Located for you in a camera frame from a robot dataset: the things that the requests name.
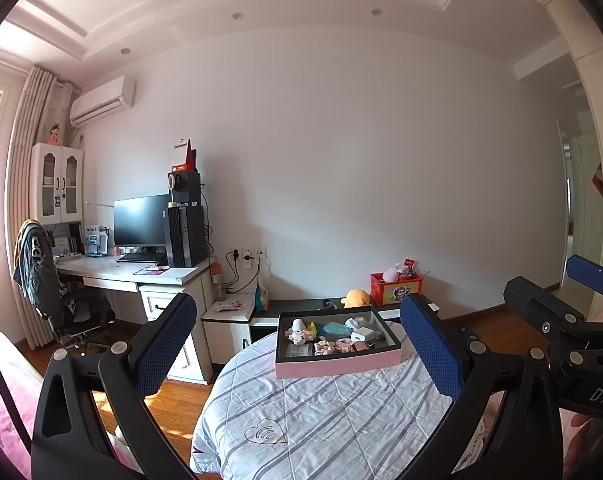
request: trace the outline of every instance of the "glass cabinet door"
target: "glass cabinet door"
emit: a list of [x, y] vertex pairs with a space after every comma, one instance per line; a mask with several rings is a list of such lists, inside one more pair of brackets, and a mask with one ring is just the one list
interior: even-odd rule
[[66, 177], [64, 177], [63, 193], [66, 194], [66, 213], [75, 214], [77, 212], [77, 159], [69, 156], [66, 159]]
[[55, 215], [55, 156], [53, 153], [46, 153], [43, 162], [44, 171], [42, 173], [42, 215]]

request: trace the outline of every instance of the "orange plush toy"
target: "orange plush toy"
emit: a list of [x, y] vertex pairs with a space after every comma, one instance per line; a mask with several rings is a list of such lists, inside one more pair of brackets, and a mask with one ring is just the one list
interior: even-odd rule
[[371, 297], [364, 290], [354, 288], [351, 290], [345, 298], [341, 301], [344, 304], [344, 308], [352, 308], [355, 306], [370, 306]]

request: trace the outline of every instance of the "white blanket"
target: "white blanket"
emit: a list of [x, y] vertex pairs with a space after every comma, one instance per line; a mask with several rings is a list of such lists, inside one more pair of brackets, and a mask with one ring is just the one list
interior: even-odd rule
[[[451, 404], [402, 326], [398, 366], [310, 379], [275, 378], [275, 334], [226, 365], [193, 434], [190, 467], [225, 480], [394, 480]], [[480, 423], [459, 466], [481, 452]]]

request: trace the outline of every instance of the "black strap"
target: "black strap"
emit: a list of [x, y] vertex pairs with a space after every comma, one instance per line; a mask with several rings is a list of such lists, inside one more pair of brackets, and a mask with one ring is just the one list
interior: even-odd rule
[[10, 394], [8, 385], [6, 384], [6, 381], [4, 380], [4, 376], [2, 375], [1, 372], [0, 372], [0, 395], [2, 396], [4, 405], [6, 406], [6, 411], [8, 412], [8, 415], [10, 416], [10, 420], [12, 421], [13, 426], [17, 430], [20, 439], [24, 443], [24, 447], [28, 451], [28, 454], [30, 454], [30, 446], [32, 444], [30, 435], [28, 434], [28, 431], [26, 430], [26, 427], [24, 426], [24, 421], [21, 420], [21, 416], [19, 415], [18, 409], [15, 406], [15, 401], [13, 400], [13, 396]]

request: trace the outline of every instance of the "white ceiling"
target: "white ceiling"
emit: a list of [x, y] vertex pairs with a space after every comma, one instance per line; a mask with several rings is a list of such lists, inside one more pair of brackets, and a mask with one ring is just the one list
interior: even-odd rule
[[[241, 20], [231, 18], [236, 11]], [[512, 64], [557, 36], [534, 0], [21, 0], [0, 27], [0, 57], [37, 62], [81, 86], [180, 44], [286, 25], [390, 28]]]

